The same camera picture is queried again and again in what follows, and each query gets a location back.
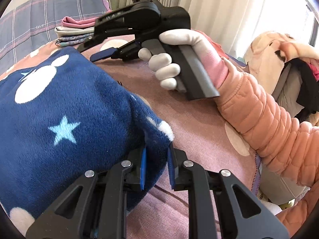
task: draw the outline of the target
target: pink folded cloth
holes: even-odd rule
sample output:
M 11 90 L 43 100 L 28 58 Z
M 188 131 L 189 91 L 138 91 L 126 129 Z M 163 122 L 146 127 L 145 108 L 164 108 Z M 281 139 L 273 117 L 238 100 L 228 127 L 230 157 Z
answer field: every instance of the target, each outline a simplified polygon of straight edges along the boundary
M 311 68 L 312 72 L 314 73 L 316 81 L 318 81 L 319 80 L 319 69 L 310 63 L 308 63 L 308 65 Z
M 71 17 L 64 17 L 62 19 L 62 26 L 63 27 L 71 27 L 71 28 L 88 28 L 88 27 L 93 27 L 95 25 L 95 20 L 98 17 L 86 19 L 86 20 L 81 20 L 81 21 L 76 21 L 72 19 Z

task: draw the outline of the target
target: gloved hand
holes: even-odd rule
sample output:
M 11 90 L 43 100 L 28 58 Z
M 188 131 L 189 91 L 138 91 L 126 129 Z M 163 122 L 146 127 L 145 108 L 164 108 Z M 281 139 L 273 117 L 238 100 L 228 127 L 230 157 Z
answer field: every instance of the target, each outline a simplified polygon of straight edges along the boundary
M 160 34 L 159 39 L 169 45 L 191 45 L 214 86 L 217 89 L 221 87 L 227 77 L 228 68 L 224 58 L 220 58 L 203 34 L 191 29 L 173 29 Z M 180 73 L 183 66 L 180 67 L 178 64 L 172 63 L 172 57 L 167 53 L 152 56 L 147 48 L 140 49 L 138 56 L 140 59 L 148 61 L 149 68 L 155 72 L 162 88 L 166 90 L 176 89 L 175 77 Z

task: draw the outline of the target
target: gray plaid fabric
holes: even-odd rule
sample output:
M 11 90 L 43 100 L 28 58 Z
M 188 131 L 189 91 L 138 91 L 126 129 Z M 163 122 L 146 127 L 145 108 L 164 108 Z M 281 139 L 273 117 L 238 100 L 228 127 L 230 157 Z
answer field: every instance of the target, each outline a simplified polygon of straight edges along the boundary
M 65 16 L 98 17 L 108 0 L 30 0 L 0 19 L 0 75 L 30 52 L 57 38 L 54 28 Z

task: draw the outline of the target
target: silver screw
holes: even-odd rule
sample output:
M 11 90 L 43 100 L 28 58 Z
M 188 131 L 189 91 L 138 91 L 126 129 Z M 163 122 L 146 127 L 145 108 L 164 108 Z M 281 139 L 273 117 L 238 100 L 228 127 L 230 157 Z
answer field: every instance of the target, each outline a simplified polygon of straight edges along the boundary
M 232 173 L 226 169 L 221 171 L 221 175 L 224 177 L 229 177 Z
M 130 167 L 131 166 L 131 162 L 129 160 L 124 160 L 123 162 L 121 162 L 121 165 L 123 167 Z
M 84 175 L 85 175 L 85 177 L 91 178 L 91 177 L 94 176 L 94 171 L 88 170 L 88 171 L 85 172 Z
M 184 164 L 185 167 L 192 167 L 192 166 L 194 166 L 194 163 L 193 163 L 192 161 L 190 161 L 190 160 L 184 161 L 183 164 Z

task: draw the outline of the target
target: blue fleece blanket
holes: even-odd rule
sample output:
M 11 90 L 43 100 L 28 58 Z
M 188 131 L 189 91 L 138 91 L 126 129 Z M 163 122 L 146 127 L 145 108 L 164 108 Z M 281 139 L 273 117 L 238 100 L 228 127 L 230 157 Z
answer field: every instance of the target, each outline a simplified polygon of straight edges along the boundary
M 135 94 L 67 47 L 0 81 L 0 202 L 37 218 L 86 170 L 109 170 L 146 143 L 145 191 L 165 163 L 170 126 Z

